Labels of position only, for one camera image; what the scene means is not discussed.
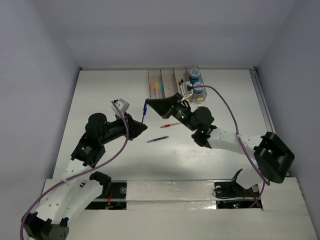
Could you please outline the blue highlighter pen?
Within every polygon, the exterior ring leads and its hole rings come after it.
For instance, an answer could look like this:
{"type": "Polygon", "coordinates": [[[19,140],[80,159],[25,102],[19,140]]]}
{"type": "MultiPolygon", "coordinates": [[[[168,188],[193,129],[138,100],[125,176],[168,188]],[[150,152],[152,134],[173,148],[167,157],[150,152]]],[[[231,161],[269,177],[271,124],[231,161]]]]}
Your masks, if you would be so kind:
{"type": "Polygon", "coordinates": [[[163,98],[163,86],[161,83],[158,84],[158,97],[163,98]]]}

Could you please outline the blue gel pen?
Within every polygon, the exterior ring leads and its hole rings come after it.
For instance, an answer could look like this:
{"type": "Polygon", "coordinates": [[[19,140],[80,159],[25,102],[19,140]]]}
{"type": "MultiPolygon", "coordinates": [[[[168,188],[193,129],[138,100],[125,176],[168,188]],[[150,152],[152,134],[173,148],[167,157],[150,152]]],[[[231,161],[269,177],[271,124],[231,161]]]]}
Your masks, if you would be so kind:
{"type": "Polygon", "coordinates": [[[148,108],[148,98],[144,101],[144,105],[143,105],[143,113],[142,113],[142,119],[141,119],[141,123],[144,123],[144,119],[147,113],[147,108],[148,108]]]}

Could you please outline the red gel pen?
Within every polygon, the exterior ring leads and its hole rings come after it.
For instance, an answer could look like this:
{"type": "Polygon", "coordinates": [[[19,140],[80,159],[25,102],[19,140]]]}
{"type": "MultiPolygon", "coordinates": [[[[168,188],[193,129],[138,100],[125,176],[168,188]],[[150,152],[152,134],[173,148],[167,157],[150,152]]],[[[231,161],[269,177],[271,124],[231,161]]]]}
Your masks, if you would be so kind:
{"type": "Polygon", "coordinates": [[[181,122],[169,123],[169,124],[162,125],[160,128],[161,129],[169,128],[169,127],[176,126],[176,125],[179,125],[179,124],[181,124],[181,122]]]}

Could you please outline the orange highlighter pen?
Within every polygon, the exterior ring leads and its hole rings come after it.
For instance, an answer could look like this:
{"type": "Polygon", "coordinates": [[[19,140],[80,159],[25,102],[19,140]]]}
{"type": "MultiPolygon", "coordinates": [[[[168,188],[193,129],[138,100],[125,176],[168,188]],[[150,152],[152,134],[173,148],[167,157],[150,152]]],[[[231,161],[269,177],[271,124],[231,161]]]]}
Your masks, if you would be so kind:
{"type": "Polygon", "coordinates": [[[151,85],[150,85],[150,98],[151,99],[155,99],[154,83],[155,82],[152,82],[151,85]]]}

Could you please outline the red capped white marker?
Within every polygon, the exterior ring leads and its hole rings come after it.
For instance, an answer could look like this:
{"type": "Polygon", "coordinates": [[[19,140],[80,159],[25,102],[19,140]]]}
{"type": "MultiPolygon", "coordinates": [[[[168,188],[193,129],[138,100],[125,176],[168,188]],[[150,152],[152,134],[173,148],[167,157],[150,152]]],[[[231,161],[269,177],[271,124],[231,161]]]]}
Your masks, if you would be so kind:
{"type": "Polygon", "coordinates": [[[178,82],[178,85],[179,85],[180,93],[183,94],[183,87],[180,81],[178,82]]]}

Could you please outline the blue tape roll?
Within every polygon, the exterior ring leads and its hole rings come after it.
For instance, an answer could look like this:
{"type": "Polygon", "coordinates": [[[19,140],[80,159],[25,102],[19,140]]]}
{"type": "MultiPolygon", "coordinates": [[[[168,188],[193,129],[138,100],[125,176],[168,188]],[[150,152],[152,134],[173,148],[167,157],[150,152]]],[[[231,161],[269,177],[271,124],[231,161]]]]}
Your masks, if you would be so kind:
{"type": "Polygon", "coordinates": [[[199,81],[200,79],[200,75],[201,75],[201,72],[199,69],[197,68],[192,68],[190,71],[189,71],[189,81],[191,84],[194,84],[196,82],[199,81]]]}
{"type": "Polygon", "coordinates": [[[204,89],[205,89],[205,87],[202,82],[197,81],[193,84],[193,93],[194,94],[200,95],[204,92],[204,89]]]}

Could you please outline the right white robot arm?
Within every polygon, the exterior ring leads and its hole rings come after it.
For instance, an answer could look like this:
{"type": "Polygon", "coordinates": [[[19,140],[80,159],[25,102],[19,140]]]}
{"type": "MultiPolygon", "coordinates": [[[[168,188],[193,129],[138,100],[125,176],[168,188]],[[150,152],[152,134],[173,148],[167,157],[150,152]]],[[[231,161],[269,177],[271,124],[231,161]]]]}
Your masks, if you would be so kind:
{"type": "Polygon", "coordinates": [[[263,136],[243,135],[213,125],[214,117],[206,106],[191,110],[180,94],[145,102],[163,119],[174,117],[193,132],[192,139],[200,147],[220,149],[248,158],[250,167],[239,169],[222,193],[230,191],[242,196],[252,186],[264,183],[281,184],[285,180],[295,155],[274,132],[263,136]]]}

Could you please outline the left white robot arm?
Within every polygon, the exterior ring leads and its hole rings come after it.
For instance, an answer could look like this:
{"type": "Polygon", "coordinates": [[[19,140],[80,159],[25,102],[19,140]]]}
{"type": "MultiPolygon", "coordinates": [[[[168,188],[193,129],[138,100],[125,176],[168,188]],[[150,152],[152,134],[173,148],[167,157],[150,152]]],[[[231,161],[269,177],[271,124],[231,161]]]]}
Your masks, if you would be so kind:
{"type": "Polygon", "coordinates": [[[110,194],[112,179],[98,171],[98,162],[105,154],[104,145],[124,136],[126,141],[137,138],[148,127],[127,114],[108,122],[102,113],[88,118],[85,133],[71,154],[62,180],[43,193],[21,219],[20,237],[26,233],[35,240],[64,240],[70,225],[97,197],[110,194]]]}

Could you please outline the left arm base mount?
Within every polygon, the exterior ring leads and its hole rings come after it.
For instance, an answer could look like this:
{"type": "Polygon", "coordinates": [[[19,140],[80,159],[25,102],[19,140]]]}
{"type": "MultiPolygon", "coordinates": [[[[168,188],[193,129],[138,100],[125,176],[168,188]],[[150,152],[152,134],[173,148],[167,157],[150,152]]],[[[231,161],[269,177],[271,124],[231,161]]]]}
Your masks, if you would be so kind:
{"type": "Polygon", "coordinates": [[[103,192],[94,199],[86,210],[126,210],[127,182],[113,181],[108,193],[103,192]]]}

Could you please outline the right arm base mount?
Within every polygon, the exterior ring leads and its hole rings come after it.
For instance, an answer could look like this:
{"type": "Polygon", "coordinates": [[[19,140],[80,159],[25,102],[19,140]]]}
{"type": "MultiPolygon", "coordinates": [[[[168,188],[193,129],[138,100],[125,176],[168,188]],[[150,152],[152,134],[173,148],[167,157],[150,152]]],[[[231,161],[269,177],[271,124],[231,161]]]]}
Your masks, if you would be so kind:
{"type": "Polygon", "coordinates": [[[262,209],[261,191],[259,186],[253,185],[244,189],[236,180],[243,169],[238,170],[229,181],[214,183],[212,195],[216,198],[217,209],[262,209]]]}

